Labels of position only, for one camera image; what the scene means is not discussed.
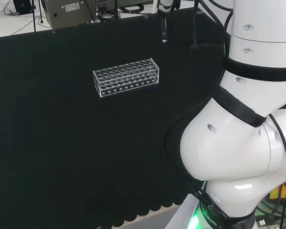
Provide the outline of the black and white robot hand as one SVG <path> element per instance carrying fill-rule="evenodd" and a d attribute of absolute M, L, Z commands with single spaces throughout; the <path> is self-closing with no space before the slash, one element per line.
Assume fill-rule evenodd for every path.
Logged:
<path fill-rule="evenodd" d="M 169 12 L 177 10 L 180 8 L 181 0 L 159 0 L 157 3 L 157 12 L 164 18 Z"/>

